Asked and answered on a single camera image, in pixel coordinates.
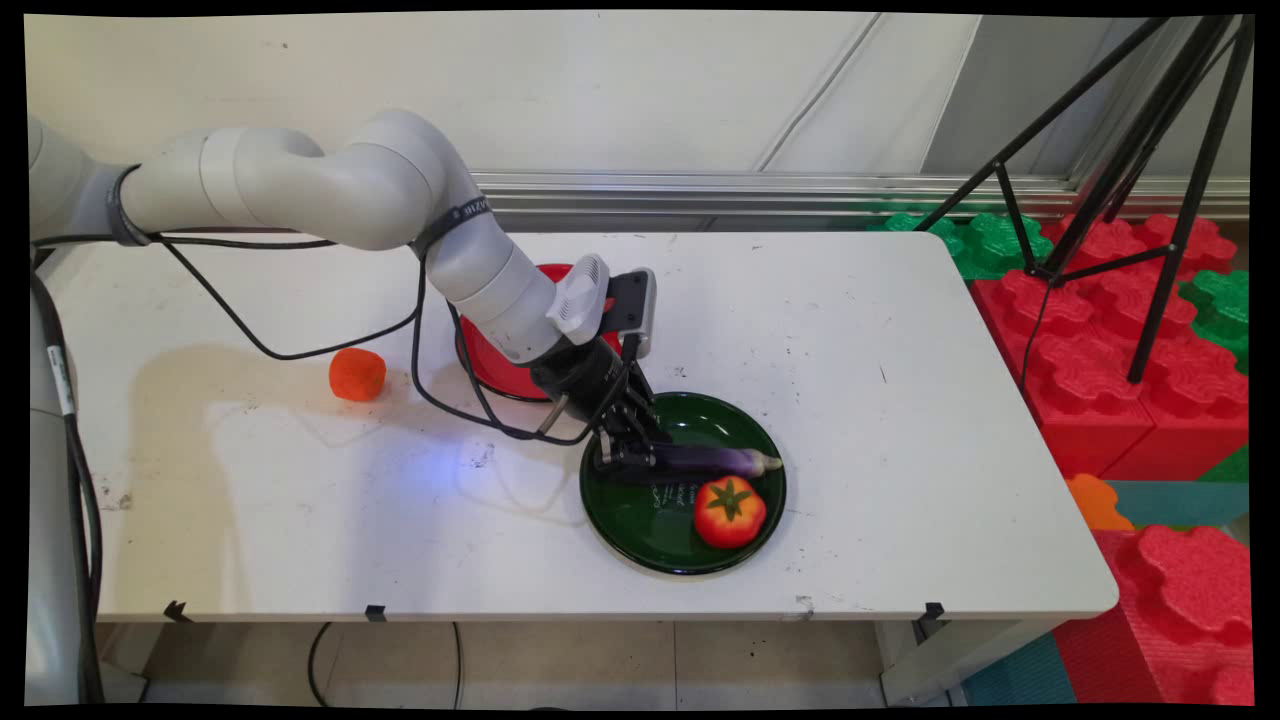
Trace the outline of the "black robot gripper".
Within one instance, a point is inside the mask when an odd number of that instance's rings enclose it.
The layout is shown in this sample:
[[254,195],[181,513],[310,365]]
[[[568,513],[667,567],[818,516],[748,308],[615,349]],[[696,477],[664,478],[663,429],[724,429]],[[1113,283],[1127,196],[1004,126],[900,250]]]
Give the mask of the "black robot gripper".
[[604,340],[594,340],[530,366],[532,383],[549,400],[562,402],[571,416],[596,430],[598,471],[653,468],[654,443],[673,443],[660,427],[654,393],[639,389],[641,354],[640,340],[626,340],[618,352]]

